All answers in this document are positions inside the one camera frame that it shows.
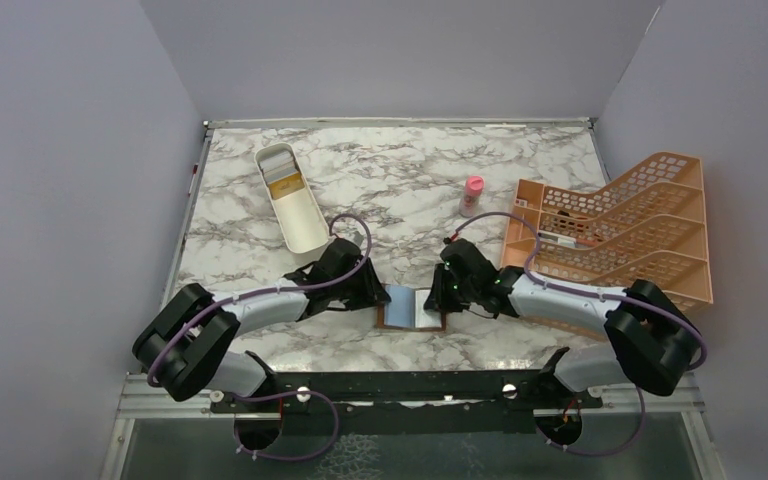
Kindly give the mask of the brown leather card holder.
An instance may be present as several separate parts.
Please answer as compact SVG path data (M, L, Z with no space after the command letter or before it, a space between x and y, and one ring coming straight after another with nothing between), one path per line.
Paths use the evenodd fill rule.
M384 289L390 301L377 308L376 328L412 332L446 330L446 315L425 308L426 301L432 297L430 288L385 285Z

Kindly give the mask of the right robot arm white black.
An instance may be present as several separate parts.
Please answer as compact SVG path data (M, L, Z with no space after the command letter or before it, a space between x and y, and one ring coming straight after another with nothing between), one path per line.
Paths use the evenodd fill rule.
M621 383L670 396L707 355L699 330L650 281L597 287L553 280L525 267L497 268L465 239L442 250L426 305L442 314L478 305L492 317L558 320L604 334L603 344L559 348L541 368L533 389L552 407L591 387Z

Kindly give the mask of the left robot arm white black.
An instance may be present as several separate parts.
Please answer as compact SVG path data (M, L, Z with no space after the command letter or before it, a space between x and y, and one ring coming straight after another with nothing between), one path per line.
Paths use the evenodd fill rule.
M372 261L356 244L337 239L318 260L269 287L218 300L198 283L186 285L137 336L132 354L147 369L149 384L178 402L205 389L222 390L258 411L273 401L273 372L251 352L232 352L235 339L326 311L382 307L390 301Z

